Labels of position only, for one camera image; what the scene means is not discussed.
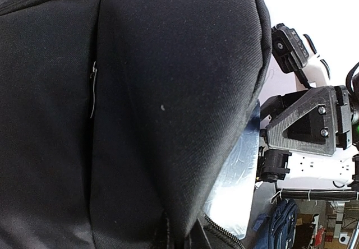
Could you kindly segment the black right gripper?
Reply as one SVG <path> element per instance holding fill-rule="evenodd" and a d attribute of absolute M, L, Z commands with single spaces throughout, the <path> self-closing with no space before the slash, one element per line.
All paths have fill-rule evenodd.
<path fill-rule="evenodd" d="M 265 141 L 271 149 L 332 156 L 335 134 L 338 148 L 352 145 L 352 113 L 345 86 L 272 96 L 260 108 L 260 119 L 268 116 Z"/>

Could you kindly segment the dark blue book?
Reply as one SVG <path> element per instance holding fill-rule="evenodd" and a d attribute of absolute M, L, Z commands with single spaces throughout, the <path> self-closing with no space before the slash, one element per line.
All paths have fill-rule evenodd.
<path fill-rule="evenodd" d="M 238 138 L 211 189 L 203 210 L 238 239 L 246 236 L 253 200 L 260 133 L 260 105 Z"/>

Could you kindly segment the black student backpack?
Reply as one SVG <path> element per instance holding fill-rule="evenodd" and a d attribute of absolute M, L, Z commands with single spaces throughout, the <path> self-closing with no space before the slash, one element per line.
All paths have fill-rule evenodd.
<path fill-rule="evenodd" d="M 1 247 L 239 248 L 202 209 L 270 34 L 263 0 L 1 0 Z"/>

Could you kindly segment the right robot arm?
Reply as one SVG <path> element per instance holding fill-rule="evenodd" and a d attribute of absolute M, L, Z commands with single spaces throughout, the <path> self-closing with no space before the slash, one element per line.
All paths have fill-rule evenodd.
<path fill-rule="evenodd" d="M 324 60 L 304 74 L 311 88 L 268 98 L 261 106 L 257 178 L 282 181 L 282 196 L 358 198 L 358 74 L 333 86 Z"/>

